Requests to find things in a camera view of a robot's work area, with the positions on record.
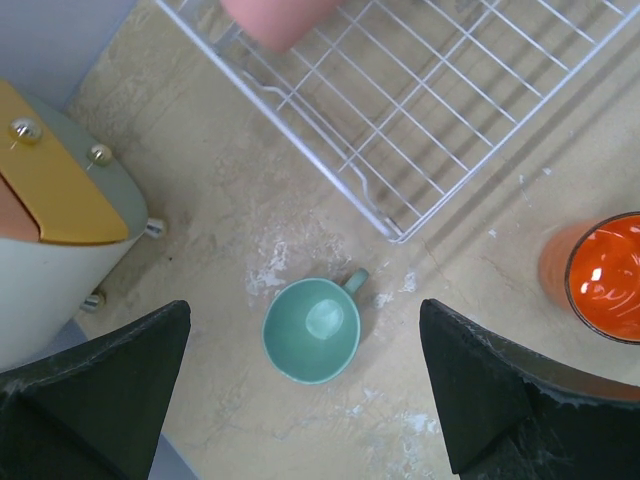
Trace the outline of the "orange mug black handle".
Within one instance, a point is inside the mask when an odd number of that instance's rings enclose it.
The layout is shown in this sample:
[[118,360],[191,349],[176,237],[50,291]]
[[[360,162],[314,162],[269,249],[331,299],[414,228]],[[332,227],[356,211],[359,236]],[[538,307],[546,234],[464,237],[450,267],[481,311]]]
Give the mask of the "orange mug black handle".
[[639,213],[557,229],[538,258],[547,298],[595,333],[639,343]]

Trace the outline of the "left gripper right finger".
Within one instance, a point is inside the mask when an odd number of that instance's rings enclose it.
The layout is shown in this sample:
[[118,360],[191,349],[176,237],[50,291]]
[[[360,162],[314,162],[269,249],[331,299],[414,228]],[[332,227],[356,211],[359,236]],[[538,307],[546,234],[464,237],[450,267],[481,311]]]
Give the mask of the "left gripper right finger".
[[422,302],[419,329],[454,474],[638,478],[638,387],[552,360],[435,299]]

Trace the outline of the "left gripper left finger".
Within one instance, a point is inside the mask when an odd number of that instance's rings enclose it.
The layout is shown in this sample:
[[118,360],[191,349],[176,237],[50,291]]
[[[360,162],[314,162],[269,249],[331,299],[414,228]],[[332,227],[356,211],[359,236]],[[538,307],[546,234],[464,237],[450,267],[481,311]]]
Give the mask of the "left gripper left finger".
[[149,476],[191,328],[184,300],[1,375],[4,479]]

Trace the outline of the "mint green cup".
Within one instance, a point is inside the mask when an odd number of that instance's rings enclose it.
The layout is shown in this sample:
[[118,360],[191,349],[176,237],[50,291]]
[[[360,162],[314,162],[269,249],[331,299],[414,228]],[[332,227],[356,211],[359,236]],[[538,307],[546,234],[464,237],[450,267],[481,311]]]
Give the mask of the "mint green cup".
[[345,284],[310,277],[284,288],[263,321],[262,343],[272,366],[288,379],[326,383],[353,360],[361,338],[355,295],[369,272],[356,270]]

